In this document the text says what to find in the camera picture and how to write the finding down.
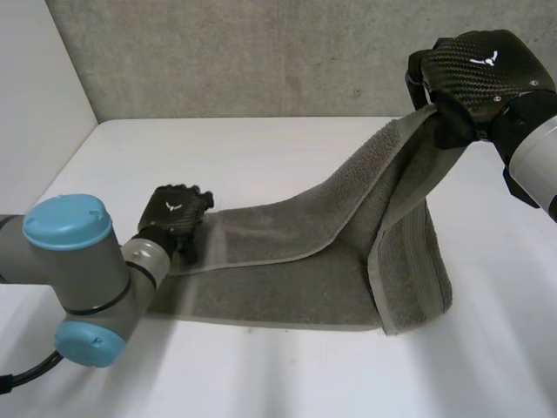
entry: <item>white logo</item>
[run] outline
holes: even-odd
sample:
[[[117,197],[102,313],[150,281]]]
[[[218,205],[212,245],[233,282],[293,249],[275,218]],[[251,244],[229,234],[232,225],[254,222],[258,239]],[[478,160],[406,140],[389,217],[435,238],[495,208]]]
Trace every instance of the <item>white logo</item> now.
[[[182,207],[182,205],[171,206],[170,203],[166,202],[166,207],[168,207],[168,210],[172,212],[172,211],[175,211],[175,210],[179,209],[180,207]]]
[[[483,59],[483,60],[479,60],[479,59],[471,59],[470,62],[474,63],[474,64],[488,64],[491,65],[492,67],[495,66],[495,60],[497,59],[497,56],[499,55],[499,52],[497,51],[493,51],[493,56],[491,58],[487,58],[487,59]]]

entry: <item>blue joint cover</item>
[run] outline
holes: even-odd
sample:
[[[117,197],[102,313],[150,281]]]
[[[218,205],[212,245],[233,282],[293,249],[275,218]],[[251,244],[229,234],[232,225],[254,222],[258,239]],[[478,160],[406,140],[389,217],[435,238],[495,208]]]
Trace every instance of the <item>blue joint cover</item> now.
[[[108,367],[126,346],[124,339],[110,329],[77,320],[58,326],[54,344],[63,357],[87,367]]]
[[[88,194],[45,200],[23,219],[23,235],[39,248],[75,251],[94,246],[112,231],[103,202]]]

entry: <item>white table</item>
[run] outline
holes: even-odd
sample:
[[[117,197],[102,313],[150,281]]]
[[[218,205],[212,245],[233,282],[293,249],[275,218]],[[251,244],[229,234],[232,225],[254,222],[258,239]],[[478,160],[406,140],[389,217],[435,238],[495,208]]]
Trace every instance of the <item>white table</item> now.
[[[200,184],[218,209],[317,184],[387,118],[112,121],[42,199],[104,201],[126,241],[151,192]],[[398,337],[145,319],[115,365],[63,361],[0,398],[2,417],[524,417],[557,411],[557,226],[512,198],[490,145],[429,198],[454,303]],[[0,287],[0,373],[52,350],[64,313],[41,287]]]

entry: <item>folded towel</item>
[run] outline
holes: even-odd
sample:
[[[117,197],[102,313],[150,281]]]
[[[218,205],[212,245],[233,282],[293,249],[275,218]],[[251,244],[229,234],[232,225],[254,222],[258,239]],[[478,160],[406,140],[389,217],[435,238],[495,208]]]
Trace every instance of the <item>folded towel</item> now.
[[[387,334],[444,313],[451,285],[426,195],[463,149],[434,146],[424,125],[434,113],[430,106],[393,120],[298,196],[208,214],[196,237],[200,261],[174,258],[150,312]]]

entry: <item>robotic hand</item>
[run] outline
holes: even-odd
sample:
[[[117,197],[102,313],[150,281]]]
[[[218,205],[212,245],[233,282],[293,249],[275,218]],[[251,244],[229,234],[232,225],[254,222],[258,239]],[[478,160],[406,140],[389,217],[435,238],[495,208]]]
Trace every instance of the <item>robotic hand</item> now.
[[[93,196],[60,196],[25,216],[0,215],[0,283],[49,285],[66,312],[54,337],[57,351],[28,372],[0,376],[0,394],[63,357],[109,366],[168,275],[174,252],[196,260],[193,235],[210,207],[212,194],[197,186],[159,187],[138,234],[121,247],[110,215]]]
[[[508,30],[441,38],[408,60],[413,105],[438,110],[436,143],[493,142],[510,193],[557,221],[557,94],[534,54]]]

